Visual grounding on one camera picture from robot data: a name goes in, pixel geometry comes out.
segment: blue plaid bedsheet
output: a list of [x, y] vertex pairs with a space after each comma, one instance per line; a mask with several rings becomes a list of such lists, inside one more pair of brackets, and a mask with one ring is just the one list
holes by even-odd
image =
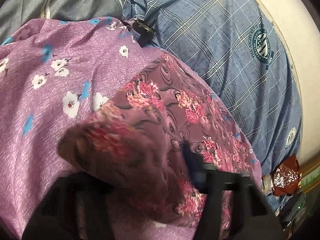
[[[123, 0], [140, 18], [172, 0]], [[262, 173], [298, 153], [302, 109], [286, 51], [255, 0], [177, 0], [154, 15], [152, 44], [176, 55], [219, 95]]]

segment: white circular logo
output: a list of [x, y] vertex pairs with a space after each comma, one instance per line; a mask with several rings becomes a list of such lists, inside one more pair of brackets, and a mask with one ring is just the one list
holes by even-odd
[[285, 140], [285, 146], [288, 147], [290, 144], [292, 144], [292, 142], [294, 141], [295, 137], [296, 137], [296, 133], [297, 133], [297, 129], [295, 127], [293, 127], [290, 132], [288, 133], [288, 136]]

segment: maroon floral fabric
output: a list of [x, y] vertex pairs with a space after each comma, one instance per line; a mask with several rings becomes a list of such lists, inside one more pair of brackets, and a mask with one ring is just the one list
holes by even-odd
[[[121, 189], [151, 219], [195, 227], [206, 195], [189, 183], [183, 141], [205, 162], [223, 171], [247, 171], [257, 184], [261, 168], [252, 168], [259, 161], [220, 99], [180, 64], [162, 54], [84, 123], [71, 127], [58, 153]], [[223, 195], [221, 229], [230, 224], [230, 197]]]

